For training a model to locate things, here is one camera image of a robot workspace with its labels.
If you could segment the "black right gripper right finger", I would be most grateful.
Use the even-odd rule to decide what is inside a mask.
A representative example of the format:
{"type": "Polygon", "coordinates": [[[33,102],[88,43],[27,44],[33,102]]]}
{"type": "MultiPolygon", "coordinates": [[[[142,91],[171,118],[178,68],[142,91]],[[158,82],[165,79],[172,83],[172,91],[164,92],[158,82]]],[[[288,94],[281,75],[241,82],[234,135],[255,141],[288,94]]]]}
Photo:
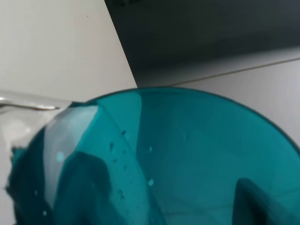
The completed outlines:
{"type": "Polygon", "coordinates": [[[299,214],[289,212],[253,181],[237,180],[234,193],[233,225],[298,225],[299,214]]]}

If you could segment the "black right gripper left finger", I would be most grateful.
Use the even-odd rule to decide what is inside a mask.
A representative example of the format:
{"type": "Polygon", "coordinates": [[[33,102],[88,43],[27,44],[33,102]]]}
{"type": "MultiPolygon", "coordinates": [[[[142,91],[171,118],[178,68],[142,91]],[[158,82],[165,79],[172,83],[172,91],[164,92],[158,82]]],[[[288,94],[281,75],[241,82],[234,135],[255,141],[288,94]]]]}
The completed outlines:
{"type": "Polygon", "coordinates": [[[26,152],[14,162],[14,211],[19,225],[110,224],[110,179],[103,160],[82,152],[64,163],[53,189],[54,203],[46,199],[41,153],[26,152]]]}

